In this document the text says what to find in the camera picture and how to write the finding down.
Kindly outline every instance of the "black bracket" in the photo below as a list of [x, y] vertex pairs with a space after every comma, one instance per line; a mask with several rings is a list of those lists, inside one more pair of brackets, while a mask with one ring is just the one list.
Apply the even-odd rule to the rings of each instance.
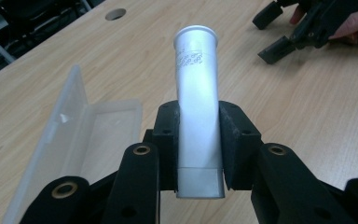
[[283, 36], [258, 53], [266, 63], [276, 63], [296, 49], [306, 46], [321, 48], [338, 27], [358, 11], [358, 0], [281, 0], [270, 3], [254, 18], [254, 25], [263, 30], [282, 14], [281, 7], [299, 3], [307, 12], [290, 37]]
[[[260, 223], [358, 223], [358, 179], [329, 186], [289, 147], [263, 144], [237, 105], [219, 102], [219, 116], [227, 188], [252, 191]], [[21, 223], [159, 223], [160, 191], [177, 190], [179, 117], [177, 101], [162, 105], [117, 172], [91, 186], [77, 176], [51, 182]]]

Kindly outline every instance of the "mounting hole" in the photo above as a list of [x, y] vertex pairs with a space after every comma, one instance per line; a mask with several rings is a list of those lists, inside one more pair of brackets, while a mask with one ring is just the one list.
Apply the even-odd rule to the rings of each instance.
[[322, 207], [315, 207], [313, 211], [318, 215], [319, 217], [323, 219], [331, 219], [331, 214], [329, 211], [325, 210]]
[[248, 134], [251, 134], [252, 132], [249, 131], [249, 130], [242, 130], [242, 135], [248, 135]]
[[283, 156], [286, 154], [286, 150], [284, 148], [277, 147], [277, 146], [270, 147], [268, 151], [277, 156]]
[[136, 209], [133, 206], [127, 206], [121, 210], [121, 215], [123, 217], [135, 217], [136, 214]]
[[164, 130], [162, 130], [162, 132], [165, 133], [165, 134], [168, 134], [168, 133], [171, 133], [171, 130], [169, 130], [169, 129], [164, 129]]
[[147, 146], [139, 146], [133, 150], [133, 154], [138, 155], [138, 156], [146, 155], [149, 152], [150, 152], [150, 147], [147, 147]]
[[112, 11], [106, 14], [105, 19], [107, 21], [115, 21], [123, 17], [126, 14], [126, 12], [127, 10], [124, 8], [113, 9]]
[[72, 181], [67, 181], [57, 186], [51, 192], [51, 196], [55, 199], [64, 199], [74, 194], [76, 190], [77, 190], [77, 183]]

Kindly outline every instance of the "clear plastic box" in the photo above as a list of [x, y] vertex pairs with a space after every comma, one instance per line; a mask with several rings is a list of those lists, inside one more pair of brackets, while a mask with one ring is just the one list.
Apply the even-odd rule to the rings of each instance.
[[4, 223], [19, 223], [28, 206], [49, 182], [66, 175], [90, 184], [110, 175], [124, 150], [139, 142], [142, 106], [137, 100], [89, 105], [75, 65], [50, 115]]

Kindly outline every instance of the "wood grain surface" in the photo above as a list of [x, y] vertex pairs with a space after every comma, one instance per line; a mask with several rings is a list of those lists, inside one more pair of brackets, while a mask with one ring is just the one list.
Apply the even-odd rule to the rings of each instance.
[[[194, 24], [219, 36], [220, 99], [239, 105], [264, 142], [290, 147], [338, 188], [358, 177], [358, 45], [306, 48], [268, 65], [257, 53], [294, 29], [289, 7], [257, 30], [252, 19], [268, 3], [106, 0], [3, 69], [0, 222], [72, 65], [81, 66], [90, 104], [139, 99], [143, 136], [158, 107], [176, 99], [173, 38]], [[117, 8], [126, 14], [107, 21]], [[230, 191], [214, 201], [178, 200], [173, 192], [161, 197], [161, 223], [257, 223], [250, 192]]]

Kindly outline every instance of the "gray floor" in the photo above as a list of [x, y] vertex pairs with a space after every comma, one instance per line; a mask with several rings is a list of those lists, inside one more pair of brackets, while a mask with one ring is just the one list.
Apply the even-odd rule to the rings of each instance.
[[[98, 6], [103, 0], [90, 0], [94, 6]], [[76, 20], [76, 15], [73, 12], [68, 12], [58, 18], [55, 22], [52, 22], [48, 26], [44, 27], [42, 32], [38, 32], [35, 36], [36, 43], [27, 42], [29, 47], [25, 47], [23, 43], [12, 39], [12, 33], [9, 29], [3, 29], [0, 31], [0, 42], [3, 42], [3, 46], [6, 43], [7, 51], [16, 58], [20, 58], [21, 55], [25, 54], [50, 36], [54, 35], [55, 33], [59, 32], [62, 28], [70, 24], [72, 21]], [[0, 70], [7, 66], [7, 62], [5, 59], [0, 55]]]

